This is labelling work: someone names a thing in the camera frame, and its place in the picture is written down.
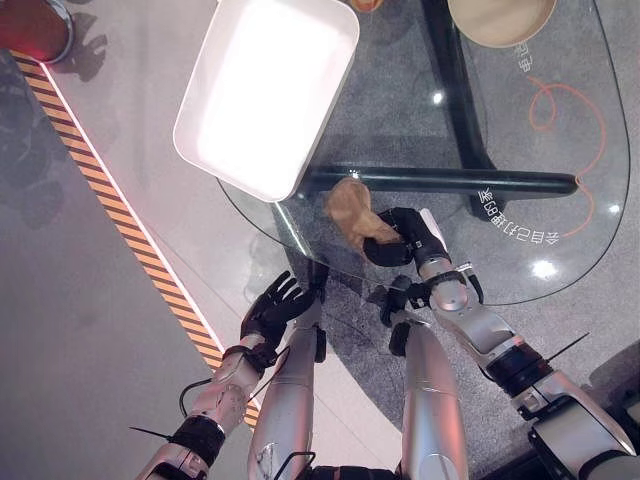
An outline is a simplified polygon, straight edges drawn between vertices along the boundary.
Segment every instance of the beige bowl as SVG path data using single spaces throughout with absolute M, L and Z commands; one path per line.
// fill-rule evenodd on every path
M 448 0 L 462 33 L 485 47 L 504 48 L 529 40 L 547 23 L 556 0 Z

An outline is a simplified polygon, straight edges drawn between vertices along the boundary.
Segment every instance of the yellow and black hazard stripe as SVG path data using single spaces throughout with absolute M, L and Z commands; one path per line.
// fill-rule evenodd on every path
M 60 140 L 66 145 L 69 155 L 87 179 L 89 187 L 96 194 L 105 212 L 164 298 L 169 310 L 176 317 L 191 343 L 212 370 L 220 367 L 222 363 L 221 349 L 211 338 L 196 310 L 184 295 L 179 282 L 176 282 L 172 273 L 167 270 L 153 244 L 149 242 L 145 232 L 140 228 L 129 208 L 120 198 L 120 194 L 113 187 L 111 180 L 93 155 L 83 133 L 67 112 L 64 103 L 58 97 L 40 64 L 19 52 L 12 51 L 11 54 L 42 109 L 49 117 Z M 257 420 L 258 409 L 254 404 L 249 404 L 245 422 L 253 427 Z

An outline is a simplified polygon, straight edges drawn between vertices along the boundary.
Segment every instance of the black cable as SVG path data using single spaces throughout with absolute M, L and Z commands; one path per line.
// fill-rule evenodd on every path
M 284 469 L 287 468 L 287 465 L 289 465 L 289 462 L 291 460 L 293 460 L 295 457 L 301 457 L 303 455 L 310 455 L 311 456 L 311 460 L 309 460 L 304 468 L 302 469 L 302 472 L 304 472 L 307 468 L 309 468 L 309 466 L 313 463 L 313 461 L 316 459 L 316 452 L 293 452 L 290 453 L 289 456 L 287 457 L 287 459 L 284 461 L 284 463 L 282 464 L 282 466 L 280 467 L 280 469 L 278 470 L 278 473 L 276 473 L 276 476 L 273 477 L 273 480 L 278 480 L 280 478 L 280 475 L 282 475 L 282 473 L 284 472 Z
M 484 371 L 484 368 L 482 368 L 480 365 L 478 365 L 478 368 L 480 369 L 480 373 L 482 373 L 484 378 L 486 378 L 487 380 L 489 380 L 492 383 L 496 383 L 496 381 L 493 378 L 491 378 L 487 372 Z
M 201 387 L 202 385 L 206 385 L 207 383 L 211 383 L 211 380 L 213 379 L 206 378 L 204 380 L 199 380 L 197 382 L 190 383 L 189 385 L 184 387 L 184 389 L 182 389 L 182 392 L 180 392 L 180 398 L 178 399 L 178 403 L 180 404 L 180 412 L 182 413 L 182 416 L 184 418 L 187 418 L 187 409 L 184 407 L 184 396 L 187 394 L 189 390 L 192 390 L 196 387 Z
M 264 385 L 262 385 L 257 391 L 256 393 L 254 393 L 253 395 L 251 395 L 251 397 L 249 397 L 249 400 L 247 400 L 247 403 L 249 403 L 251 400 L 253 400 L 254 398 L 256 398 L 258 396 L 258 394 L 264 390 L 272 381 L 274 378 L 276 378 L 276 375 L 278 375 L 280 373 L 280 371 L 282 371 L 282 369 L 284 368 L 284 366 L 287 364 L 287 360 L 289 359 L 289 352 L 291 351 L 291 347 L 289 345 L 287 345 L 286 347 L 284 347 L 282 349 L 282 351 L 276 356 L 276 359 L 280 358 L 282 356 L 283 353 L 287 352 L 287 356 L 284 357 L 284 360 L 282 361 L 282 365 L 280 365 L 278 367 L 278 370 L 276 370 L 276 372 L 271 375 L 271 378 L 269 380 L 267 380 Z
M 156 437 L 164 438 L 167 442 L 170 442 L 173 438 L 171 435 L 164 435 L 162 433 L 154 432 L 153 430 L 147 430 L 146 428 L 140 427 L 129 427 L 131 430 L 136 430 L 142 433 L 148 433 L 149 435 L 155 435 Z
M 478 280 L 478 276 L 474 273 L 473 275 L 469 275 L 469 281 L 473 288 L 476 290 L 476 294 L 478 295 L 478 303 L 484 303 L 484 292 L 482 291 L 482 285 L 480 285 L 480 280 Z
M 561 353 L 566 352 L 567 350 L 569 350 L 571 347 L 573 347 L 576 343 L 578 343 L 580 340 L 582 340 L 583 338 L 585 338 L 587 335 L 589 335 L 591 332 L 587 332 L 584 335 L 580 336 L 580 338 L 575 339 L 573 342 L 571 342 L 569 345 L 567 345 L 566 347 L 562 348 L 559 352 L 554 353 L 553 355 L 551 355 L 549 358 L 547 358 L 545 361 L 548 363 L 551 360 L 553 360 L 554 358 L 556 358 L 558 355 L 560 355 Z
M 276 355 L 276 359 L 280 358 L 280 356 L 282 356 L 283 353 L 287 352 L 287 356 L 284 358 L 284 361 L 282 362 L 282 365 L 280 365 L 280 367 L 278 367 L 278 370 L 276 371 L 276 373 L 274 373 L 272 375 L 272 377 L 267 380 L 267 382 L 265 382 L 264 385 L 262 385 L 262 387 L 260 387 L 260 389 L 254 393 L 249 400 L 247 400 L 247 403 L 249 403 L 251 400 L 253 400 L 254 398 L 256 398 L 256 396 L 262 391 L 264 390 L 264 388 L 269 385 L 269 383 L 271 383 L 271 381 L 274 379 L 274 377 L 280 373 L 280 371 L 282 370 L 282 368 L 285 366 L 285 364 L 287 363 L 287 359 L 289 358 L 289 351 L 291 350 L 291 347 L 289 345 L 287 345 L 286 347 L 284 347 L 282 349 L 282 351 Z M 182 392 L 180 392 L 180 397 L 178 399 L 178 404 L 180 405 L 180 413 L 182 413 L 182 416 L 184 418 L 187 418 L 187 409 L 184 406 L 184 397 L 187 394 L 187 392 L 189 392 L 189 390 L 192 390 L 194 388 L 197 387 L 201 387 L 202 385 L 206 385 L 207 383 L 211 383 L 211 381 L 213 380 L 213 378 L 206 378 L 204 380 L 199 380 L 197 382 L 193 382 L 190 383 L 189 385 L 187 385 L 186 387 L 184 387 L 184 389 L 182 389 Z

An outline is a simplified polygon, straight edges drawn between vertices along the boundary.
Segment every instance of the red object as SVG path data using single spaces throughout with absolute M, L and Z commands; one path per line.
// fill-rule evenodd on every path
M 383 0 L 351 0 L 351 5 L 359 12 L 368 13 L 382 5 L 382 2 Z
M 0 48 L 47 61 L 65 48 L 67 25 L 44 0 L 0 0 Z

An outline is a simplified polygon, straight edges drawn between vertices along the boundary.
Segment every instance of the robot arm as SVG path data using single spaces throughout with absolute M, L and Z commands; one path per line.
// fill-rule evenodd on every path
M 295 287 L 285 272 L 253 304 L 242 322 L 241 340 L 196 398 L 189 415 L 142 470 L 137 480 L 204 480 L 227 435 L 244 417 L 249 395 L 275 353 L 289 320 L 307 310 L 315 292 Z
M 404 249 L 400 244 L 378 245 L 368 239 L 365 253 L 386 266 L 415 262 L 423 282 L 411 285 L 406 299 L 415 307 L 428 305 L 480 368 L 511 397 L 518 413 L 525 420 L 535 419 L 530 440 L 543 459 L 554 460 L 547 468 L 586 479 L 612 459 L 622 465 L 617 457 L 635 455 L 624 430 L 599 405 L 481 303 L 481 291 L 469 288 L 469 283 L 474 283 L 469 281 L 470 265 L 452 266 L 428 210 L 418 213 L 395 208 L 380 216 L 403 236 Z M 633 458 L 636 468 L 637 460 Z

